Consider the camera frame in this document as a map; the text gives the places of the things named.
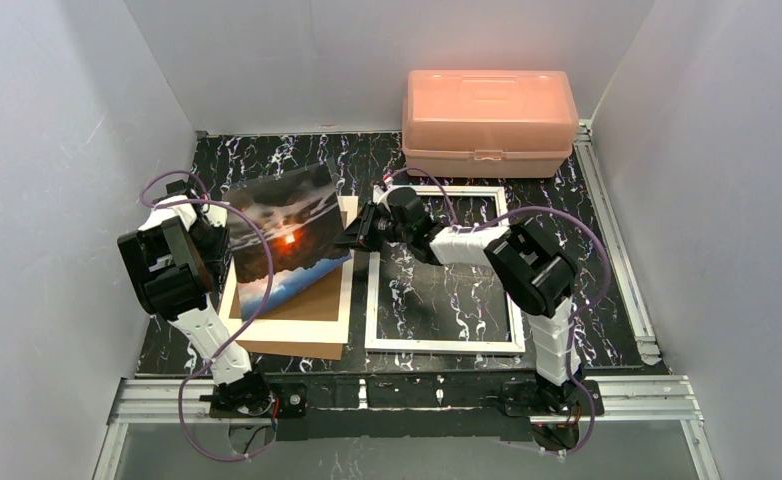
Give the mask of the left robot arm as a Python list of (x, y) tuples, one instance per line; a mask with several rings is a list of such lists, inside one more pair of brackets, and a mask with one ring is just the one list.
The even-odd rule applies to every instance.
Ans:
[(227, 212), (202, 205), (191, 179), (166, 186), (147, 220), (118, 237), (117, 246), (142, 308), (169, 322), (211, 363), (215, 384), (232, 387), (251, 372), (249, 354), (228, 340), (228, 328), (210, 295), (226, 271)]

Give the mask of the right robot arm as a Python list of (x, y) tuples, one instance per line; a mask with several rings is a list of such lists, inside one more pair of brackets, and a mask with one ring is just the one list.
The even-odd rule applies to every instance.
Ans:
[(490, 268), (531, 322), (537, 374), (557, 386), (579, 378), (569, 320), (578, 267), (534, 221), (452, 226), (437, 220), (413, 188), (377, 186), (334, 244), (378, 252), (387, 243), (404, 244), (426, 264)]

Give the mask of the sunset landscape photo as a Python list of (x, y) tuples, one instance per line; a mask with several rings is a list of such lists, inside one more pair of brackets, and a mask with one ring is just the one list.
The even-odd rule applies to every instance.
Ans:
[(351, 258), (333, 245), (344, 216), (328, 167), (322, 163), (232, 185), (223, 201), (264, 234), (260, 240), (241, 217), (228, 214), (240, 318), (273, 310)]

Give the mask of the white picture frame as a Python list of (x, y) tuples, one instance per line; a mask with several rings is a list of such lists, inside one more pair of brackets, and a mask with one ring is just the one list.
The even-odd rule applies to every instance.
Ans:
[[(508, 212), (505, 189), (497, 186), (434, 186), (408, 185), (417, 195), (445, 197), (485, 197), (495, 202), (498, 215)], [(364, 349), (368, 352), (411, 352), (429, 354), (461, 355), (522, 355), (526, 352), (523, 334), (523, 312), (506, 296), (509, 323), (509, 340), (466, 341), (466, 340), (418, 340), (386, 339), (378, 337), (379, 294), (383, 282), (380, 280), (381, 254), (371, 253), (367, 279), (367, 306)]]

